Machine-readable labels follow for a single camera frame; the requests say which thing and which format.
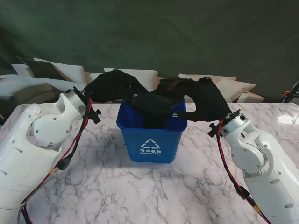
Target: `blue trash bin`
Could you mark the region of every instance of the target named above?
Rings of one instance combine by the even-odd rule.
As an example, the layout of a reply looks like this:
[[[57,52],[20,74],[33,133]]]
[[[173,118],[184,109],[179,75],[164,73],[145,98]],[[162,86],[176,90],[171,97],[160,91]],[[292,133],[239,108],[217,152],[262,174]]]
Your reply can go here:
[[[186,112],[185,101],[175,106],[173,112]],[[130,159],[135,162],[171,163],[176,155],[187,120],[170,118],[163,129],[143,128],[144,116],[134,111],[124,101],[121,103],[117,126],[121,129]]]

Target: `black pillow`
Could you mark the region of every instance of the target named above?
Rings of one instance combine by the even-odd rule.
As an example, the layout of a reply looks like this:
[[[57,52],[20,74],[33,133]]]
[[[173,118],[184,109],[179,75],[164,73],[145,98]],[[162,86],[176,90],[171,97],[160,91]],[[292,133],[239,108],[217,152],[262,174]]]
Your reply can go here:
[[[50,62],[35,61],[23,57],[18,58],[33,71],[35,78],[66,80]]]

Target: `recycle symbol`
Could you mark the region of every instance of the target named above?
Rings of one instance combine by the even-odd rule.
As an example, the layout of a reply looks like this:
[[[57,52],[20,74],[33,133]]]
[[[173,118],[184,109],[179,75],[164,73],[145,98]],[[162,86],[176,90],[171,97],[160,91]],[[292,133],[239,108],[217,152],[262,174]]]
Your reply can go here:
[[[150,141],[151,141],[153,144],[155,144],[156,147],[148,147],[148,146],[146,146],[146,144],[148,144]],[[149,139],[149,140],[147,140],[145,143],[142,144],[141,148],[159,149],[160,146],[159,146],[153,139]]]

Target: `wire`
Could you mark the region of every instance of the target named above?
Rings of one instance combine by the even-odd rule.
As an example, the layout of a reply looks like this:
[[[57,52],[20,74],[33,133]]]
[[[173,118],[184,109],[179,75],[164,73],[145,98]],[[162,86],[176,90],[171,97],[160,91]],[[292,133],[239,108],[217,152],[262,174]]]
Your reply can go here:
[[[217,143],[218,143],[218,148],[219,148],[221,160],[223,162],[223,166],[224,166],[224,168],[225,168],[225,170],[226,170],[226,172],[228,174],[228,177],[230,178],[231,182],[233,183],[234,187],[236,188],[236,190],[239,190],[242,193],[243,198],[245,198],[246,201],[254,208],[256,205],[245,195],[243,189],[240,187],[240,185],[238,184],[238,182],[235,180],[234,176],[232,175],[232,173],[228,169],[228,165],[226,163],[225,156],[224,156],[223,149],[222,149],[222,145],[221,145],[221,142],[220,142],[220,131],[221,131],[222,125],[223,125],[223,120],[219,124],[219,129],[218,129],[218,132],[217,132],[217,135],[216,135],[216,139],[217,139]],[[267,219],[267,217],[261,211],[259,211],[258,214],[268,224],[271,224],[271,222]]]
[[[82,133],[83,130],[84,130],[84,128],[85,128],[86,125],[87,125],[88,114],[89,114],[90,109],[91,109],[91,104],[92,104],[92,102],[91,102],[91,100],[89,99],[88,102],[87,102],[88,110],[85,110],[84,119],[83,119],[82,125],[81,125],[81,127],[80,127],[79,133]],[[73,157],[75,151],[77,150],[77,146],[78,146],[80,137],[81,137],[81,135],[80,135],[80,136],[78,137],[78,139],[76,140],[76,143],[75,143],[75,145],[74,145],[73,150],[72,150],[71,153],[68,155],[70,158]]]
[[[75,153],[75,151],[77,149],[77,146],[78,146],[78,143],[79,143],[79,140],[80,140],[80,136],[81,136],[84,128],[88,124],[89,113],[90,113],[90,110],[92,108],[92,101],[91,101],[90,98],[87,101],[87,107],[88,107],[88,110],[85,111],[85,114],[84,114],[84,117],[83,117],[83,121],[82,121],[82,125],[80,127],[80,130],[79,130],[79,133],[74,138],[73,142],[71,143],[71,146],[67,149],[67,151],[64,153],[64,155],[61,157],[61,159],[56,163],[56,165],[54,166],[54,168],[46,175],[46,177],[43,179],[43,181],[23,200],[22,204],[24,204],[25,202],[27,202],[44,184],[46,184],[46,181],[49,178],[49,176],[51,174],[53,174],[53,172],[55,171],[57,165],[60,163],[60,161],[62,159],[64,159],[66,157],[66,155],[68,154],[68,152],[71,150],[72,146],[75,143],[74,149],[70,153],[70,158],[73,156],[73,154]],[[26,224],[33,224],[31,222],[30,218],[29,218],[28,213],[27,213],[27,207],[26,206],[27,206],[27,204],[25,203],[21,212],[22,212],[22,214],[23,214],[23,216],[25,218]]]

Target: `table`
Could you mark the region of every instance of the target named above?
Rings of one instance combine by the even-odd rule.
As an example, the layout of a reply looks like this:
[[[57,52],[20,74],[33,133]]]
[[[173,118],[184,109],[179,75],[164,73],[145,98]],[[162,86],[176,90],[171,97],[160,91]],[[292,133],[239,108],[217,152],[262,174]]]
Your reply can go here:
[[[26,106],[0,130],[2,140]],[[208,122],[188,122],[171,164],[132,162],[116,125],[119,104],[95,104],[101,122],[89,121],[69,167],[28,203],[34,224],[264,224],[230,182]],[[295,104],[230,104],[273,134],[299,165],[299,107]],[[187,110],[194,110],[187,104]],[[69,145],[82,120],[73,124]],[[228,166],[245,186],[241,171]]]

